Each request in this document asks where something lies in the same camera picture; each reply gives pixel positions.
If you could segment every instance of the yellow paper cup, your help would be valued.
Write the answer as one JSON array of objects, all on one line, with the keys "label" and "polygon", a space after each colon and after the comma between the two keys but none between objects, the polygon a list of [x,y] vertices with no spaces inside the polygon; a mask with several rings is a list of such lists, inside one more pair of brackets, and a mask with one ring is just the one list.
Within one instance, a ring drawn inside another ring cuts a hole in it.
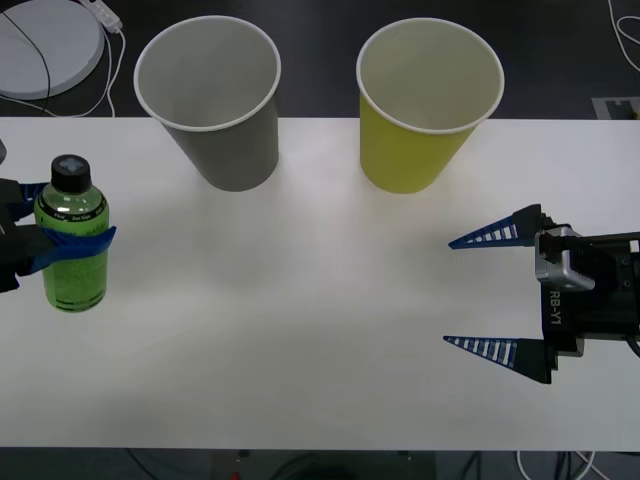
[{"label": "yellow paper cup", "polygon": [[394,193],[429,186],[504,91],[489,44],[435,18],[376,32],[360,51],[356,75],[360,163],[374,184]]}]

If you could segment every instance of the plastic bottle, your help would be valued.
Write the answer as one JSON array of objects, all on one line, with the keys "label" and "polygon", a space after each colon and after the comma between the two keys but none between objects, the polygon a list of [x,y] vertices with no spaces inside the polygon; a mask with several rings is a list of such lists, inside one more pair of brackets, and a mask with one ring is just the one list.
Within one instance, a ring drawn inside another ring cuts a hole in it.
[{"label": "plastic bottle", "polygon": [[[96,235],[109,228],[109,206],[91,183],[89,162],[62,155],[51,162],[51,183],[38,195],[34,213],[42,227],[73,235]],[[56,262],[43,270],[49,303],[65,312],[88,310],[104,298],[107,252]]]}]

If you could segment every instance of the white table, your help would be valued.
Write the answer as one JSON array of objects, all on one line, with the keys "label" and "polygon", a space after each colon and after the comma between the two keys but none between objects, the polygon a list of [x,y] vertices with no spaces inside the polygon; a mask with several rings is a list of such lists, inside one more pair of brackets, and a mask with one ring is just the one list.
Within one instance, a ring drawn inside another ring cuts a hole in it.
[{"label": "white table", "polygon": [[587,341],[537,384],[442,340],[541,337],[531,249],[447,242],[530,203],[638,230],[640,122],[488,121],[415,195],[375,188],[358,121],[281,120],[281,162],[208,186],[150,119],[0,120],[0,176],[86,157],[118,233],[94,310],[0,296],[0,445],[640,450],[640,361]]}]

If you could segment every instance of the dark floor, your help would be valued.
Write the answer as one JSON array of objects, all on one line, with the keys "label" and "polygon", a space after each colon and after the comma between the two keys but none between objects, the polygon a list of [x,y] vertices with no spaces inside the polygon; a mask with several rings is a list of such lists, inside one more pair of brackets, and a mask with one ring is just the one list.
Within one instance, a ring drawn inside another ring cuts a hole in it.
[{"label": "dark floor", "polygon": [[[616,17],[638,15],[637,0],[612,0]],[[0,0],[8,8],[19,0]],[[606,0],[107,0],[124,24],[128,47],[113,88],[118,116],[145,116],[132,74],[143,47],[161,30],[200,15],[232,15],[265,30],[280,50],[280,114],[355,117],[355,63],[365,40],[395,20],[439,17],[479,33],[496,50],[506,75],[496,118],[595,118],[592,97],[640,96],[640,73],[617,44]],[[640,22],[625,29],[640,37]],[[640,63],[640,46],[625,41]],[[119,52],[120,38],[112,36]],[[79,86],[51,99],[60,115],[88,110],[106,79],[100,66]],[[37,111],[0,100],[0,115]],[[108,116],[106,102],[96,115]]]},{"label": "dark floor", "polygon": [[[278,468],[305,452],[258,451],[238,462],[236,451],[135,450],[136,459],[124,449],[1,449],[0,478],[10,480],[228,480],[239,472],[242,480],[509,480],[522,478],[513,452],[483,452],[469,463],[472,452],[411,453],[320,453],[306,456],[273,477]],[[534,479],[553,479],[558,454],[525,452],[522,462]],[[298,476],[308,467],[341,467],[350,476],[334,470],[330,476]],[[572,471],[583,463],[572,455]],[[640,457],[598,453],[596,465],[611,480],[637,479]],[[560,476],[566,478],[566,463]],[[585,480],[595,480],[592,471]]]}]

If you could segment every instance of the black bottle cap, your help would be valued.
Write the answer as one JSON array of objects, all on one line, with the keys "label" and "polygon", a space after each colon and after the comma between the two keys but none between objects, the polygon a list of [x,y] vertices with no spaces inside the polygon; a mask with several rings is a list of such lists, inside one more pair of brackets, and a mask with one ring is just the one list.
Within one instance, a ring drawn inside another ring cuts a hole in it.
[{"label": "black bottle cap", "polygon": [[63,193],[80,194],[91,188],[89,162],[78,155],[60,155],[51,162],[51,185]]}]

